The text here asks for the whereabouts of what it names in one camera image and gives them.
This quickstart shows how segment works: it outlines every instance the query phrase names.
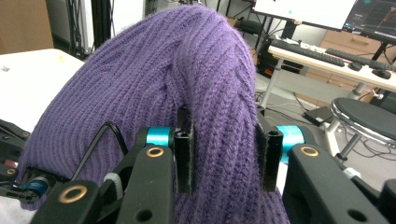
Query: purple knit fabric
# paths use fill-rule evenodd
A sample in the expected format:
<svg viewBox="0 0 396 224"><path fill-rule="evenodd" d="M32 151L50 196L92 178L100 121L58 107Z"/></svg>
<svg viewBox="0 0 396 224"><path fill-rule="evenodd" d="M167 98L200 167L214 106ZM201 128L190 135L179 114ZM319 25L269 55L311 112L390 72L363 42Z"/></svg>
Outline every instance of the purple knit fabric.
<svg viewBox="0 0 396 224"><path fill-rule="evenodd" d="M107 41L67 82L35 126L21 173L32 165L70 178L106 121L130 148L141 127L175 126L186 104L196 191L176 195L177 223L288 223L280 194L261 190L254 82L248 46L216 11L157 13ZM121 159L107 132L78 179L101 185Z"/></svg>

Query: keyboard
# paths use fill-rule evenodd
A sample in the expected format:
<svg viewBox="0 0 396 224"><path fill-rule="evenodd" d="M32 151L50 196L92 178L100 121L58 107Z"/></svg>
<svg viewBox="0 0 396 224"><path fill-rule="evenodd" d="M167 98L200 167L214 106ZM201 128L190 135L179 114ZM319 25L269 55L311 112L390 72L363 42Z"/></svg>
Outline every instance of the keyboard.
<svg viewBox="0 0 396 224"><path fill-rule="evenodd" d="M354 54L350 54L339 49L326 49L325 51L328 54L343 58L348 61L352 61L353 63L360 63L361 65L369 65L369 67L373 69L381 69L381 70L389 70L396 72L396 66L393 66L388 63L381 63L378 61L374 61L371 59L366 59Z"/></svg>
<svg viewBox="0 0 396 224"><path fill-rule="evenodd" d="M345 63L342 59L337 58L337 57L333 57L332 55L327 55L324 53L319 53L316 51L313 51L311 49L303 49L297 45L292 45L292 44L288 44L285 41L282 40L273 40L271 42L271 45L279 48L279 49L285 49L294 53L298 53L301 55L304 55L306 57L312 58L312 59L316 59L325 63L331 63L340 67L344 67Z"/></svg>

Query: black stool seat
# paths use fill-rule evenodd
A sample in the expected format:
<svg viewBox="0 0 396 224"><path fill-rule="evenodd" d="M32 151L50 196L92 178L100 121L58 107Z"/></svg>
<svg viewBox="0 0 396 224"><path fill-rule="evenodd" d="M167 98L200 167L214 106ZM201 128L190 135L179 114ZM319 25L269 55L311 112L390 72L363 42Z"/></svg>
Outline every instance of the black stool seat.
<svg viewBox="0 0 396 224"><path fill-rule="evenodd" d="M334 99L331 110L340 121L349 124L361 133L365 133L364 135L367 134L377 138L376 133L379 133L391 139L386 141L387 143L394 144L396 139L396 115L387 110L348 98Z"/></svg>

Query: brass screw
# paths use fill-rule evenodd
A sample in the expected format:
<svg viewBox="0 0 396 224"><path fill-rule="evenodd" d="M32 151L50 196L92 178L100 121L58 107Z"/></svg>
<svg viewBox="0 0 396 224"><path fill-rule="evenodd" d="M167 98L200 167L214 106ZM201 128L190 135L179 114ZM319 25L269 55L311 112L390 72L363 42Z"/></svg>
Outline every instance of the brass screw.
<svg viewBox="0 0 396 224"><path fill-rule="evenodd" d="M79 191L79 193L77 193L76 195L73 195L72 197L69 197L67 194L73 190L77 190L77 191ZM88 192L87 187L85 187L83 185L71 186L71 187L65 189L64 192L62 192L62 194L59 196L59 201L61 203L73 203L73 202L80 200L82 197L84 197L84 195L87 192Z"/></svg>
<svg viewBox="0 0 396 224"><path fill-rule="evenodd" d="M303 152L303 154L305 154L305 156L316 157L319 155L319 152L312 147L302 147L301 151Z"/></svg>
<svg viewBox="0 0 396 224"><path fill-rule="evenodd" d="M14 169L8 169L7 170L7 174L8 175L13 175L13 174L15 174L15 170Z"/></svg>
<svg viewBox="0 0 396 224"><path fill-rule="evenodd" d="M152 158L161 157L162 154L163 154L163 149L160 147L152 147L146 152L146 155Z"/></svg>

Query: chair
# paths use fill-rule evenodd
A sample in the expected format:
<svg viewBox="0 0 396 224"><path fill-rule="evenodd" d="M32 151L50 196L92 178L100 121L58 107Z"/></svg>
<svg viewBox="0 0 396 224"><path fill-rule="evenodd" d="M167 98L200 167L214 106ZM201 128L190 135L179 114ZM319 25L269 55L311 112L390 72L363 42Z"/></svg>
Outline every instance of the chair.
<svg viewBox="0 0 396 224"><path fill-rule="evenodd" d="M362 136L382 145L396 146L396 116L387 110L348 98L334 99L330 110L340 123L355 132L344 149L336 155L340 160L347 160L347 155Z"/></svg>

